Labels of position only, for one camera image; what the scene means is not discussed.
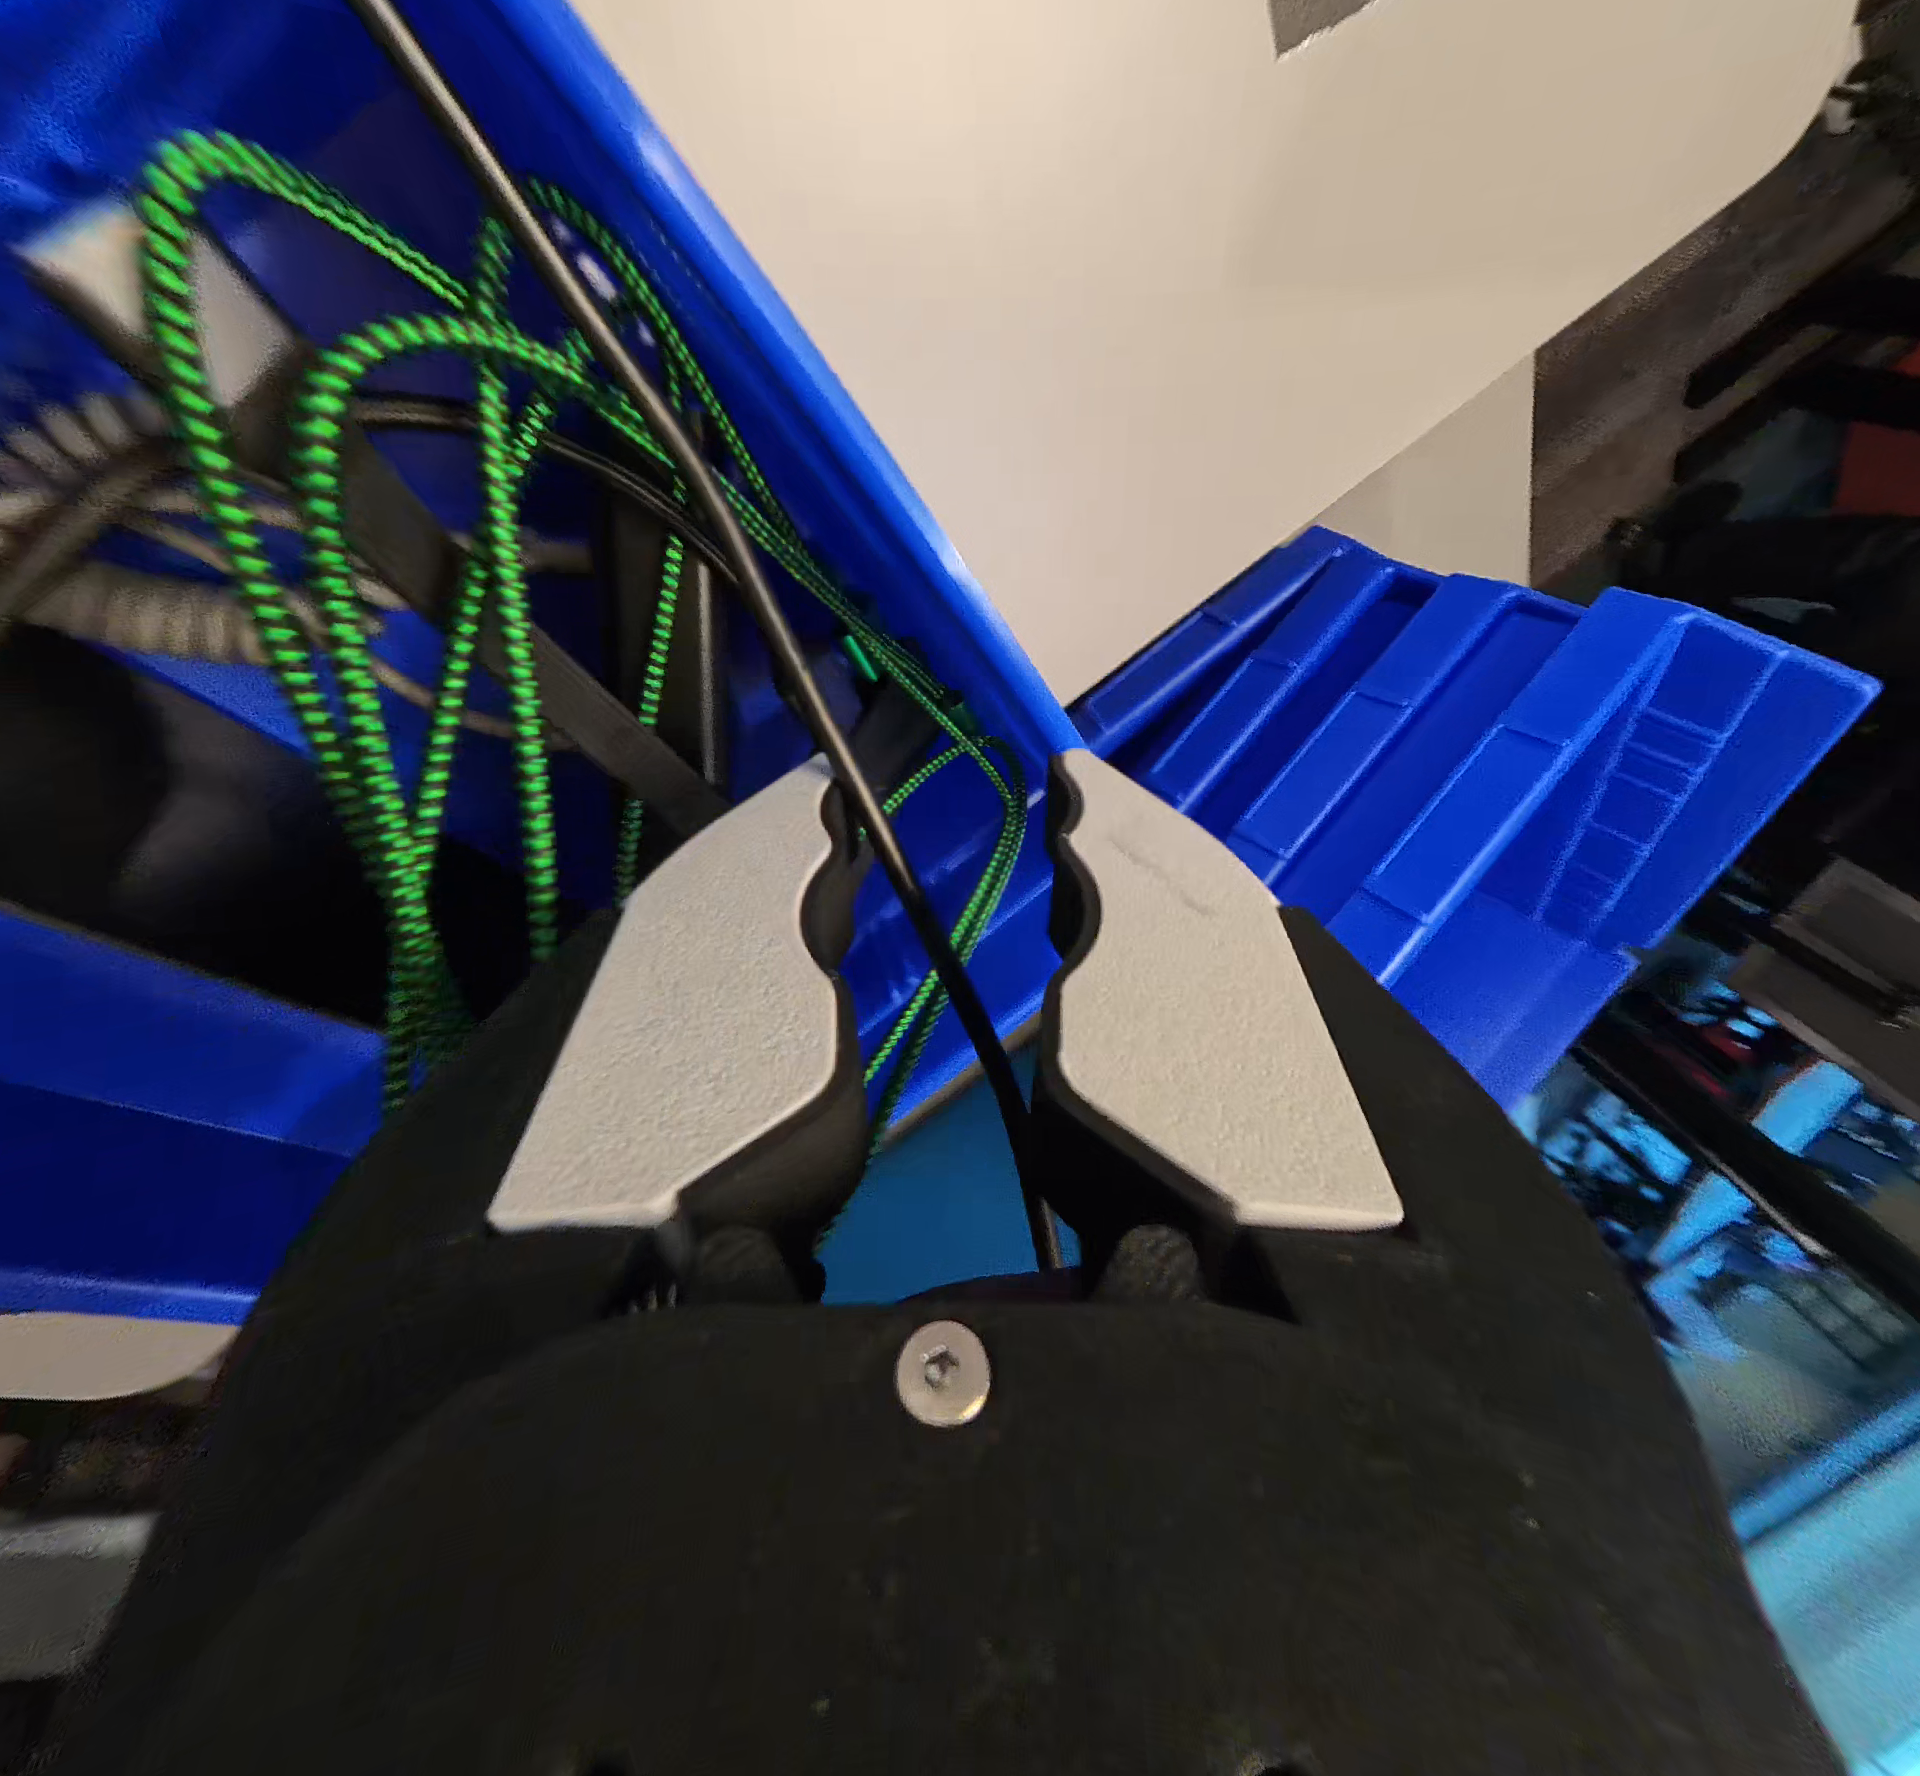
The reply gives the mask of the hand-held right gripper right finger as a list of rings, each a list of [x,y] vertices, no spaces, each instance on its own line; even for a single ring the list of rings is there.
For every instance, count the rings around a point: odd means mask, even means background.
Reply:
[[[1036,1177],[1082,1252],[1374,1235],[1403,1203],[1284,910],[1186,814],[1088,748],[1047,765]]]

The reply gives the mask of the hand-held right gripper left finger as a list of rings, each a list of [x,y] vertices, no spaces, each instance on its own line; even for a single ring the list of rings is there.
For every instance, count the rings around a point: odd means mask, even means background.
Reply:
[[[640,884],[493,1192],[493,1231],[815,1244],[867,1160],[840,965],[869,867],[815,754]]]

